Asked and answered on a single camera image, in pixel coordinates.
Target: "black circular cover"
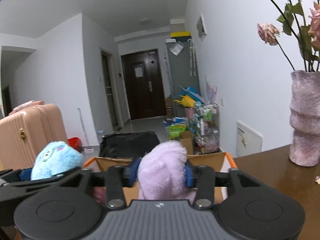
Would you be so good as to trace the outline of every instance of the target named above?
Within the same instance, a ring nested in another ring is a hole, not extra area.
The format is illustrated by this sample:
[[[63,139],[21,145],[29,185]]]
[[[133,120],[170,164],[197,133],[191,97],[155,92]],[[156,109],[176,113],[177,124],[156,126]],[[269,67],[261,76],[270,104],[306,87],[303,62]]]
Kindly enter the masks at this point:
[[[294,199],[268,187],[246,188],[219,207],[224,229],[240,239],[289,240],[300,233],[305,213]]]
[[[34,240],[70,240],[90,233],[102,208],[77,188],[56,187],[24,200],[14,212],[20,233]]]

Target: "door handle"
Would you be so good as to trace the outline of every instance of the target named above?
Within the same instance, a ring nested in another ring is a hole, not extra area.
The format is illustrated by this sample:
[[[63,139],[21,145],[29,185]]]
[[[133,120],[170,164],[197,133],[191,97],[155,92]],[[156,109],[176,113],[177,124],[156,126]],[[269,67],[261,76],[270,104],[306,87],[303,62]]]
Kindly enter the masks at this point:
[[[151,82],[151,81],[148,81],[148,85],[149,85],[149,90],[150,90],[150,92],[152,92],[152,82]]]

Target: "plush toy eye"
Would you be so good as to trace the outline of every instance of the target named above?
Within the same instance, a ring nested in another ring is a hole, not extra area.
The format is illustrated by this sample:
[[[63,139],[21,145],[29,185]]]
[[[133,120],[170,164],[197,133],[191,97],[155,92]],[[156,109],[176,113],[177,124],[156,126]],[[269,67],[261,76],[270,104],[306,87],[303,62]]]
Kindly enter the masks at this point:
[[[43,161],[46,162],[52,155],[52,152],[51,151],[47,151],[44,156],[43,156]]]

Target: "vase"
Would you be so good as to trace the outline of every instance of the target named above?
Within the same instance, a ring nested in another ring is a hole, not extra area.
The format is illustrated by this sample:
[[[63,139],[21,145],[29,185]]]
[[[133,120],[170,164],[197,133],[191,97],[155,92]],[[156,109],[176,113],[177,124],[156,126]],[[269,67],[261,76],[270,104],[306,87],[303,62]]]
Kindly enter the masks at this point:
[[[320,72],[292,72],[290,160],[312,167],[320,160]]]

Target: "pink flower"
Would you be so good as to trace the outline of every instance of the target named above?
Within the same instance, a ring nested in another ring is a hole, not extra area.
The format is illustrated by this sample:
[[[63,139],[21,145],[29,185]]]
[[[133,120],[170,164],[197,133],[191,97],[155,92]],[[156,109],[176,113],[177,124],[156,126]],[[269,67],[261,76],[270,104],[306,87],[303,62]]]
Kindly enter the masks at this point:
[[[269,23],[257,24],[257,27],[258,34],[265,43],[269,43],[271,46],[278,44],[276,38],[280,35],[280,31],[277,27]]]
[[[320,5],[314,2],[315,10],[310,9],[311,11],[311,27],[309,34],[313,36],[312,45],[320,49]]]

